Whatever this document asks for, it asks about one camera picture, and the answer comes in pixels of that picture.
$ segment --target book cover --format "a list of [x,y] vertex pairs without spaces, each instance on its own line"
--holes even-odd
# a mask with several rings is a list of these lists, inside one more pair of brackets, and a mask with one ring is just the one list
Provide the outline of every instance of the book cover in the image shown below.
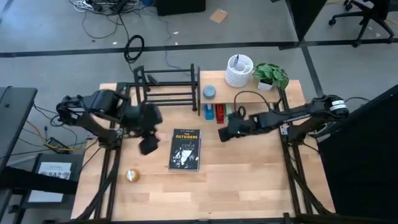
[[199,170],[200,130],[174,129],[169,169]]

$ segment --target potted plant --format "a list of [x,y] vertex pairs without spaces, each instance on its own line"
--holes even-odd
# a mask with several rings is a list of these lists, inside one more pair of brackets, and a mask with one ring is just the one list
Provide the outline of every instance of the potted plant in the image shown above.
[[259,80],[258,90],[270,90],[276,86],[284,90],[289,84],[289,78],[283,68],[271,63],[260,63],[256,66],[253,77]]

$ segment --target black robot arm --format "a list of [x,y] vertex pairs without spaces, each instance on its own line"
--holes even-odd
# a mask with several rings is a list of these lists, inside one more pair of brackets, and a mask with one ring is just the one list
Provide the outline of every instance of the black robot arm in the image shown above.
[[113,90],[98,90],[91,96],[66,96],[57,105],[58,121],[69,126],[79,126],[98,136],[102,147],[121,146],[123,131],[106,129],[92,117],[120,124],[132,137],[142,137],[140,150],[148,154],[157,149],[159,140],[155,136],[156,124],[163,122],[156,105],[145,104],[131,106],[131,99]]
[[289,126],[286,130],[289,142],[302,144],[308,132],[316,130],[326,122],[343,119],[348,114],[349,111],[344,100],[335,95],[314,98],[310,103],[289,111],[270,110],[265,113],[252,114],[247,120],[244,120],[246,109],[241,106],[237,111],[228,115],[228,126],[219,129],[218,134],[221,141],[225,142],[233,137],[265,134],[290,121],[310,117],[302,124]]

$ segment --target concrete floor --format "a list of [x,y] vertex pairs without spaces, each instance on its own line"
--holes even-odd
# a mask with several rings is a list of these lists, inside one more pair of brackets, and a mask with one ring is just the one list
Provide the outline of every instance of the concrete floor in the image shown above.
[[[6,2],[0,0],[0,9]],[[214,44],[229,42],[273,42],[296,41],[294,27],[284,1],[272,4],[264,0],[212,0],[207,1],[207,10],[201,13],[162,17],[169,22],[172,39],[166,45]],[[216,9],[229,12],[220,24],[209,20]],[[155,8],[141,11],[141,18],[135,14],[125,15],[124,22],[130,36],[140,34],[146,46],[164,44],[168,37],[165,23],[152,13]],[[325,6],[309,30],[306,40],[354,39],[359,33],[359,18],[339,19],[329,27],[328,20],[334,14],[342,13],[341,4]],[[45,1],[13,0],[10,8],[2,12],[0,24],[0,52],[25,52],[47,50],[103,49],[124,47],[126,33],[119,26],[116,33],[108,38],[92,41],[81,28],[84,12],[76,12],[67,0]],[[391,19],[398,20],[398,14],[390,13]],[[389,23],[398,34],[398,26]],[[103,16],[88,14],[85,26],[91,35],[101,36],[111,32],[114,24]],[[387,34],[377,24],[371,23],[364,38],[386,38]],[[326,94],[343,98],[362,96],[376,97],[398,83],[398,44],[362,45],[357,49],[350,45],[309,47],[321,86]],[[226,61],[233,54],[245,54],[255,62],[272,62],[284,67],[291,79],[301,81],[307,100],[316,96],[303,53],[300,49],[280,51],[277,47],[248,47],[205,50],[174,50],[169,52],[169,62],[179,67],[191,63],[202,70],[223,70]],[[145,65],[149,69],[168,68],[164,52],[144,52],[132,66]],[[123,54],[91,54],[48,57],[0,58],[1,86],[31,86],[39,90],[35,103],[54,110],[65,95],[89,95],[98,89],[100,83],[133,81],[132,73],[123,59]],[[188,79],[184,74],[159,75],[162,80]],[[362,101],[349,103],[351,110]],[[29,120],[40,128],[49,121],[36,111]],[[87,133],[72,128],[80,140]],[[49,136],[64,144],[73,144],[72,133],[49,126]],[[39,144],[36,136],[22,132],[21,138]],[[38,150],[18,142],[14,152]],[[16,156],[12,161],[27,156]],[[30,169],[32,163],[19,167]],[[43,219],[59,218],[68,220],[70,210],[28,210],[24,223],[40,223]],[[10,223],[12,215],[6,215],[3,222]]]

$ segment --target white pencil cup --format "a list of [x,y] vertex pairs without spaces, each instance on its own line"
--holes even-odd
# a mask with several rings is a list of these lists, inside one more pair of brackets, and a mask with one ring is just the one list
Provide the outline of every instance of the white pencil cup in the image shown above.
[[254,65],[248,56],[242,54],[239,54],[238,62],[235,64],[237,56],[234,55],[228,60],[225,80],[230,86],[241,88],[248,84]]

